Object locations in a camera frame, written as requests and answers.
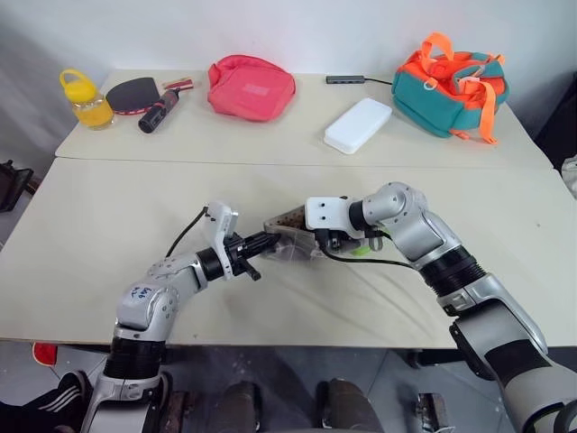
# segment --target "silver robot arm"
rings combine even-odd
[[[168,256],[153,264],[144,278],[131,285],[121,297],[111,353],[96,381],[82,433],[118,428],[117,415],[112,426],[107,424],[110,410],[101,410],[102,403],[132,402],[135,404],[123,412],[129,418],[142,422],[157,419],[161,394],[166,393],[168,387],[159,374],[160,359],[179,309],[210,281],[230,280],[245,272],[253,280],[261,277],[248,259],[272,247],[279,235],[259,232],[240,237],[234,232],[238,214],[220,202],[210,203],[204,217],[208,248]],[[133,413],[135,407],[142,408],[143,412]],[[133,425],[130,431],[144,429],[139,424]]]
[[[457,347],[475,374],[499,383],[516,429],[569,431],[577,414],[571,403],[577,398],[577,374],[547,357],[537,324],[428,210],[420,191],[391,182],[358,201],[314,197],[307,200],[305,214],[307,228],[323,234],[319,242],[329,237],[327,231],[360,239],[385,229],[435,291],[445,313],[458,317],[450,326]],[[565,429],[559,429],[563,423]]]

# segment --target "white table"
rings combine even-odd
[[[429,204],[545,333],[577,345],[576,205],[552,170],[290,167],[57,159],[0,254],[1,337],[108,343],[115,304],[208,200],[248,235],[311,195],[383,182]],[[179,248],[205,248],[200,232]],[[382,257],[399,258],[389,245]],[[182,309],[171,343],[454,347],[451,321],[411,270],[256,259],[263,278],[215,281]]]
[[[181,93],[179,104],[153,134],[142,133],[139,116],[117,116],[99,132],[78,125],[62,143],[59,157],[88,160],[192,161],[356,167],[535,168],[551,162],[533,144],[507,105],[497,115],[498,146],[481,140],[442,139],[420,129],[398,110],[354,155],[323,143],[326,127],[364,97],[392,106],[390,86],[326,85],[323,75],[296,75],[297,94],[283,115],[270,123],[252,123],[217,115],[206,101],[205,72],[116,70],[106,92],[131,78],[154,77],[160,83],[192,76],[196,88]]]

